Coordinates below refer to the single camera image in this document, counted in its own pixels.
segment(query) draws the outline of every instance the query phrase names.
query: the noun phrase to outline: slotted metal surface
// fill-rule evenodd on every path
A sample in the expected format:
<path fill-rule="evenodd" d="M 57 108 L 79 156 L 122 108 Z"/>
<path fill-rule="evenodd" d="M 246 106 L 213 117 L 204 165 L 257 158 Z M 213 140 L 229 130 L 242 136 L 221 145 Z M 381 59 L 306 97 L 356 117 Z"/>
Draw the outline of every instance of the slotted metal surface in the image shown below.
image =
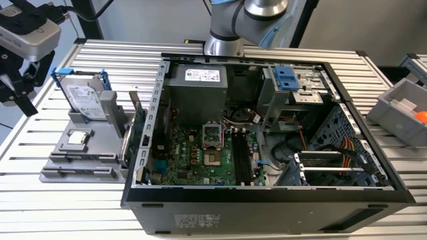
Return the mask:
<path fill-rule="evenodd" d="M 136 88 L 148 105 L 160 53 L 201 54 L 198 44 L 144 44 L 89 40 L 75 45 L 62 66 L 75 70 L 105 68 L 110 86 L 124 109 L 132 109 L 126 91 Z M 361 114 L 390 84 L 369 58 L 353 51 L 245 47 L 245 56 L 268 59 L 325 61 L 341 80 Z M 34 99 L 38 114 L 22 118 L 3 141 L 0 152 L 0 239 L 149 238 L 130 211 L 120 209 L 122 184 L 41 183 L 38 172 L 67 122 L 67 103 L 51 81 Z M 408 148 L 378 126 L 369 125 L 393 167 L 409 188 L 416 206 L 385 217 L 350 234 L 224 235 L 190 239 L 345 239 L 420 240 L 427 238 L 427 149 Z"/>

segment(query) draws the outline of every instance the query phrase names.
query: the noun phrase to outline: hard drive label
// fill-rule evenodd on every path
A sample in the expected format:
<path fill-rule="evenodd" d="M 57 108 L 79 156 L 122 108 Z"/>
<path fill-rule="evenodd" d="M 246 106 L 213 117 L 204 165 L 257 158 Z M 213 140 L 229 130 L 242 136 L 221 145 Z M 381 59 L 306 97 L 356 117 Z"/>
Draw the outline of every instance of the hard drive label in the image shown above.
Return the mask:
<path fill-rule="evenodd" d="M 90 120 L 105 119 L 102 106 L 93 88 L 79 85 L 67 85 L 66 87 L 71 96 L 71 101 L 78 107 L 75 111 Z"/>

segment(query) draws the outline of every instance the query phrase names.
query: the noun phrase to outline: orange object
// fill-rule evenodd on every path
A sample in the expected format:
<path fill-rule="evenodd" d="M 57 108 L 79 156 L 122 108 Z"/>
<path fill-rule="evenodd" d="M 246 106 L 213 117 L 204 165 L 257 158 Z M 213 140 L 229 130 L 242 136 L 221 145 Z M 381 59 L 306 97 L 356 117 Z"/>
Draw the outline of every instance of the orange object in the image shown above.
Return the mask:
<path fill-rule="evenodd" d="M 420 120 L 424 124 L 427 124 L 427 111 L 420 111 L 413 114 L 413 118 Z"/>

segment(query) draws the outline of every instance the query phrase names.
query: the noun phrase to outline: black metal case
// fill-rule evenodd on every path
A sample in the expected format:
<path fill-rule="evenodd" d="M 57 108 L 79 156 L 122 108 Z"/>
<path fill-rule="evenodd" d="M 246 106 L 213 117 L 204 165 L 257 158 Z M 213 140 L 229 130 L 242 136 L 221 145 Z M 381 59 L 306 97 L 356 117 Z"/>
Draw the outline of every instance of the black metal case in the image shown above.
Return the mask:
<path fill-rule="evenodd" d="M 134 177 L 149 175 L 140 167 L 149 155 L 150 135 L 142 135 L 140 153 L 130 164 L 121 206 L 129 208 L 146 234 L 300 234 L 348 233 L 369 225 L 382 217 L 414 203 L 414 199 L 389 163 L 352 98 L 326 62 L 284 61 L 242 57 L 217 57 L 162 54 L 156 87 L 161 88 L 168 77 L 170 63 L 229 64 L 252 66 L 281 64 L 318 65 L 340 96 L 360 135 L 366 141 L 381 168 L 388 176 L 389 190 L 348 190 L 334 187 L 138 187 Z M 153 89 L 152 98 L 160 97 Z M 153 125 L 148 109 L 145 128 Z"/>

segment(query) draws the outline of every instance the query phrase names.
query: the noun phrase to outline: gray plastic bin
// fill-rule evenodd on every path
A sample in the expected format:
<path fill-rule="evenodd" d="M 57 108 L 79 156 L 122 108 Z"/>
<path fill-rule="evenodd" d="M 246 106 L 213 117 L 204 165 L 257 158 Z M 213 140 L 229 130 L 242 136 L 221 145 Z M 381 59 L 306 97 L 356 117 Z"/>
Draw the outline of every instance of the gray plastic bin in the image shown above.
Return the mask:
<path fill-rule="evenodd" d="M 377 97 L 366 118 L 409 146 L 427 147 L 427 125 L 413 117 L 421 111 L 427 111 L 427 89 L 404 78 Z"/>

